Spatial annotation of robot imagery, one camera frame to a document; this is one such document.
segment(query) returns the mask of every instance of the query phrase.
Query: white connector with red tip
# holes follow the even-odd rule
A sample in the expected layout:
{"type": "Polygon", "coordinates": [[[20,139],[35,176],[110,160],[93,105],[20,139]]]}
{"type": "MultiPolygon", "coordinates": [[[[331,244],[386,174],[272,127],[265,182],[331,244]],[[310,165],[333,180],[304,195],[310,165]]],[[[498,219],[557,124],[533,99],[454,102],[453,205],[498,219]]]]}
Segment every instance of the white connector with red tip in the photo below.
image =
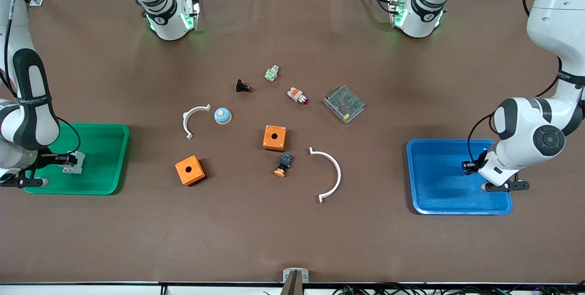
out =
{"type": "Polygon", "coordinates": [[[301,103],[301,104],[307,104],[309,103],[309,99],[307,99],[307,97],[305,95],[303,95],[303,92],[298,90],[295,87],[291,87],[291,90],[289,90],[287,92],[288,97],[292,98],[293,101],[301,103]]]}

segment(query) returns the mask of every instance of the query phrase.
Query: brown table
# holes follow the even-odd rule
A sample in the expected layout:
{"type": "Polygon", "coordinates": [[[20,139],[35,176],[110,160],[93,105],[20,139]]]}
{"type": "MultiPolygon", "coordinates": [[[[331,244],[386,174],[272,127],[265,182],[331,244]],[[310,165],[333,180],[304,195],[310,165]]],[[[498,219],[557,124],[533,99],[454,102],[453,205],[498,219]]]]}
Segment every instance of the brown table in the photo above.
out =
{"type": "MultiPolygon", "coordinates": [[[[506,97],[535,95],[556,58],[533,45],[520,0],[449,0],[432,37],[407,38],[370,0],[203,0],[200,32],[164,42],[133,0],[46,0],[31,32],[56,113],[123,123],[131,143],[116,195],[0,193],[2,282],[270,281],[290,266],[316,282],[578,282],[585,263],[585,132],[527,168],[507,216],[422,216],[404,151],[416,137],[462,138],[506,97]],[[273,64],[278,79],[263,78],[273,64]],[[257,88],[236,93],[238,78],[257,88]],[[343,125],[320,100],[348,85],[367,104],[343,125]],[[313,101],[286,97],[296,86],[313,101]],[[225,106],[190,120],[194,106],[225,106]],[[295,157],[264,151],[286,126],[295,157]],[[324,204],[317,195],[342,183],[324,204]],[[202,158],[209,179],[180,184],[202,158]]],[[[489,136],[487,125],[477,137],[489,136]]]]}

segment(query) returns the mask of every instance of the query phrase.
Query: white curved bracket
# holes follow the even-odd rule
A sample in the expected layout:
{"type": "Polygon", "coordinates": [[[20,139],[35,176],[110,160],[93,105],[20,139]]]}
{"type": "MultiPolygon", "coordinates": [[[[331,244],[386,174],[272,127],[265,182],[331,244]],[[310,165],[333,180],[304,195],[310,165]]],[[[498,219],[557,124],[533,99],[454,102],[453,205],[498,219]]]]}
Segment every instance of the white curved bracket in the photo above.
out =
{"type": "Polygon", "coordinates": [[[335,169],[337,170],[337,183],[335,183],[335,186],[332,189],[330,189],[329,191],[327,191],[326,193],[319,195],[319,203],[322,204],[323,199],[332,195],[335,192],[335,190],[337,190],[339,183],[341,182],[341,168],[339,168],[339,164],[331,155],[328,155],[325,152],[313,151],[313,147],[309,147],[309,152],[311,153],[311,155],[320,155],[320,156],[324,156],[325,158],[328,158],[329,160],[331,160],[331,162],[335,166],[335,169]]]}
{"type": "Polygon", "coordinates": [[[189,117],[191,117],[191,115],[193,113],[196,113],[197,111],[208,111],[209,112],[210,109],[211,109],[211,105],[207,104],[207,106],[193,107],[191,110],[188,110],[187,112],[185,112],[183,114],[183,129],[185,129],[185,131],[186,131],[186,139],[190,140],[193,138],[193,134],[191,134],[189,129],[186,127],[186,123],[189,121],[189,117]]]}

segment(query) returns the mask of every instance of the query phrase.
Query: plastic tray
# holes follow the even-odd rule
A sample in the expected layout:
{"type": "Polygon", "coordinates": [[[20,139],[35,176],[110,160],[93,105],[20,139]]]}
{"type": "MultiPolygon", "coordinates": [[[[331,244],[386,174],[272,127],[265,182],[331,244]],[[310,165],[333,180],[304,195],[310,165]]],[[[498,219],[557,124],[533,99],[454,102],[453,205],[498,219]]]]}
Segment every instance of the plastic tray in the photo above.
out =
{"type": "MultiPolygon", "coordinates": [[[[472,140],[474,157],[491,140],[472,140]]],[[[421,214],[505,215],[512,211],[509,193],[485,193],[480,174],[466,176],[461,162],[469,160],[466,139],[414,139],[408,142],[412,204],[421,214]]]]}
{"type": "MultiPolygon", "coordinates": [[[[46,177],[49,185],[41,188],[25,188],[28,193],[109,195],[120,182],[120,175],[128,145],[130,130],[124,124],[73,123],[81,136],[79,151],[85,153],[83,172],[79,175],[64,174],[57,165],[46,166],[35,173],[46,177]]],[[[77,136],[66,124],[50,145],[53,152],[68,152],[77,145],[77,136]]]]}

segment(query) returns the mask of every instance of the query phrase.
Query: orange block with holes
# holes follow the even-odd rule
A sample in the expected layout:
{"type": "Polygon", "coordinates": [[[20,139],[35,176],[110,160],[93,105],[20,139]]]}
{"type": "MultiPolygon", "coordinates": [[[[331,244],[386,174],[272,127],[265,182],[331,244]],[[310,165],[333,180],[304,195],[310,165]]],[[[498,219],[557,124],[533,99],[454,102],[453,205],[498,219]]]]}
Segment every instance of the orange block with holes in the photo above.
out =
{"type": "Polygon", "coordinates": [[[286,127],[266,126],[262,146],[265,150],[284,151],[284,142],[286,139],[286,127]]]}
{"type": "Polygon", "coordinates": [[[193,185],[205,178],[205,172],[203,172],[201,163],[196,156],[191,156],[181,162],[177,162],[175,168],[177,168],[181,183],[186,186],[193,185]]]}

